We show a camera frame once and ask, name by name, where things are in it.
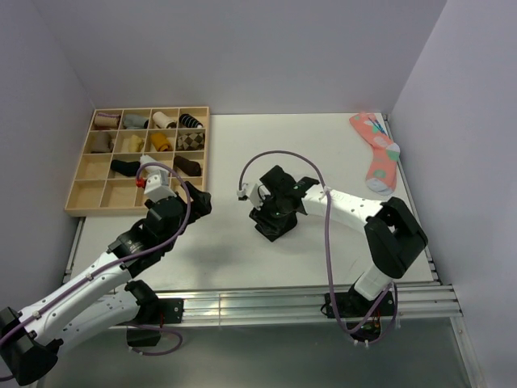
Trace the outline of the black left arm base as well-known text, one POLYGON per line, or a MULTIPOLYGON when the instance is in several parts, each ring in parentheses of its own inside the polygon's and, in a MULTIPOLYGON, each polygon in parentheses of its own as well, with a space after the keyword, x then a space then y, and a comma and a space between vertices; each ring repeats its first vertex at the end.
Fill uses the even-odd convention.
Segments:
MULTIPOLYGON (((166 324, 181 323, 182 318, 183 299, 159 298, 155 302, 142 306, 131 323, 163 328, 166 324)), ((164 336, 151 329, 130 327, 126 331, 126 342, 130 347, 153 348, 164 336)))

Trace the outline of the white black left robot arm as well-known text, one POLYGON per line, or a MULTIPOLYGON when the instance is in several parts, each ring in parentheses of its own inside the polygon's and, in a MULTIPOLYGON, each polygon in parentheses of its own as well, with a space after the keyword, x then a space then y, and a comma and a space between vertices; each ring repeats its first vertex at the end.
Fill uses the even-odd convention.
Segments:
POLYGON ((46 375, 69 348, 118 323, 147 323, 155 292, 137 276, 171 251, 188 225, 211 213, 211 196, 191 183, 186 197, 170 188, 148 199, 146 216, 122 233, 86 270, 47 297, 1 311, 1 358, 27 386, 46 375))

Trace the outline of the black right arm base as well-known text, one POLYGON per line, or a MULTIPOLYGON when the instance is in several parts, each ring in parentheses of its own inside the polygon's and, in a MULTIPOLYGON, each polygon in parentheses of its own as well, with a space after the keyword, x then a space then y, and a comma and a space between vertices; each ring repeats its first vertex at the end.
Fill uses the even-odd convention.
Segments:
POLYGON ((378 342, 393 327, 398 313, 397 297, 397 292, 388 291, 369 301, 352 289, 334 294, 336 311, 346 333, 355 343, 364 345, 378 342))

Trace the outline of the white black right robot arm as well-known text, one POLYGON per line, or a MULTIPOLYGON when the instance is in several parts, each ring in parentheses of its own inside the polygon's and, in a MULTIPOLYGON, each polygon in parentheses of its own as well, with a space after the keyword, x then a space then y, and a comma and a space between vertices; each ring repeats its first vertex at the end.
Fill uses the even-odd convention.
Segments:
POLYGON ((404 284, 434 280, 427 236, 406 193, 381 198, 347 194, 317 175, 293 177, 274 166, 247 189, 251 219, 265 263, 274 265, 266 286, 358 284, 351 309, 369 314, 391 280, 404 284))

